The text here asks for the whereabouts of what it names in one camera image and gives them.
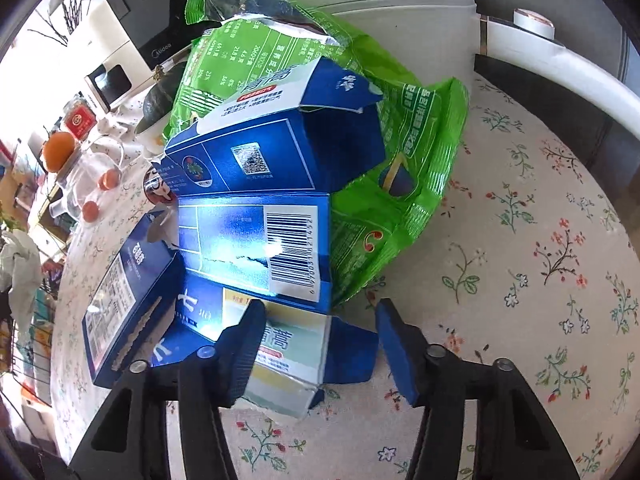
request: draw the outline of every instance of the wire rack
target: wire rack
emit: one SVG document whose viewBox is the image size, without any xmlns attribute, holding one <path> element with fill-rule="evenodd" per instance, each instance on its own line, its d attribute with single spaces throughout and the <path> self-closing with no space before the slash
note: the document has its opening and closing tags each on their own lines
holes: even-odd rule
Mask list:
<svg viewBox="0 0 640 480">
<path fill-rule="evenodd" d="M 14 381 L 22 387 L 22 394 L 31 402 L 50 407 L 51 338 L 55 324 L 55 300 L 58 298 L 58 280 L 47 275 L 36 292 L 34 312 L 29 326 L 30 338 L 26 344 L 18 343 L 17 326 L 10 319 L 11 345 L 8 370 Z"/>
</svg>

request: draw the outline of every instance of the orange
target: orange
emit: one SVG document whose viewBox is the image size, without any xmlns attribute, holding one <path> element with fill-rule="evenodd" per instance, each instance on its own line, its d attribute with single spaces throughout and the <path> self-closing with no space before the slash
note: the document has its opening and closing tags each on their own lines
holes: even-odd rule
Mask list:
<svg viewBox="0 0 640 480">
<path fill-rule="evenodd" d="M 57 173 L 76 148 L 76 139 L 69 132 L 55 132 L 42 147 L 44 166 L 50 173 Z"/>
</svg>

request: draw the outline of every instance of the roll of tape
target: roll of tape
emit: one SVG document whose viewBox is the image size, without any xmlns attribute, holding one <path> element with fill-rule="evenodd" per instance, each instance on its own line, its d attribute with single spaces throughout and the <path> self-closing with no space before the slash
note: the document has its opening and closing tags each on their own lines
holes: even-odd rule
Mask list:
<svg viewBox="0 0 640 480">
<path fill-rule="evenodd" d="M 556 35 L 554 24 L 542 14 L 532 10 L 515 9 L 513 11 L 513 23 L 548 40 L 552 40 Z"/>
</svg>

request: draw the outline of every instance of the screw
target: screw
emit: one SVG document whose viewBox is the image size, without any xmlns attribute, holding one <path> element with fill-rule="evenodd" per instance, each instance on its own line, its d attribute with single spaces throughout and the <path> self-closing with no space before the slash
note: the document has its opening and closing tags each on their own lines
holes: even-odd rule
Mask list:
<svg viewBox="0 0 640 480">
<path fill-rule="evenodd" d="M 513 363 L 504 357 L 496 359 L 495 363 L 503 372 L 511 372 L 514 369 Z"/>
<path fill-rule="evenodd" d="M 216 349 L 213 346 L 202 346 L 198 348 L 196 354 L 200 359 L 209 359 L 216 354 Z"/>
<path fill-rule="evenodd" d="M 144 372 L 146 370 L 146 361 L 133 361 L 129 365 L 129 371 L 139 374 L 140 372 Z"/>
<path fill-rule="evenodd" d="M 441 358 L 447 355 L 447 351 L 445 350 L 444 346 L 429 345 L 427 347 L 427 354 L 429 354 L 431 357 Z"/>
</svg>

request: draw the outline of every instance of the kitchen appliance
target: kitchen appliance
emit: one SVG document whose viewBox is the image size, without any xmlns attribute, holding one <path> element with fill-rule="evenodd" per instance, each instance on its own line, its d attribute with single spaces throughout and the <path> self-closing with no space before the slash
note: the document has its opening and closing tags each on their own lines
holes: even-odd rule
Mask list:
<svg viewBox="0 0 640 480">
<path fill-rule="evenodd" d="M 69 38 L 88 100 L 108 113 L 151 86 L 156 66 L 181 57 L 207 23 L 186 25 L 187 0 L 92 0 Z"/>
</svg>

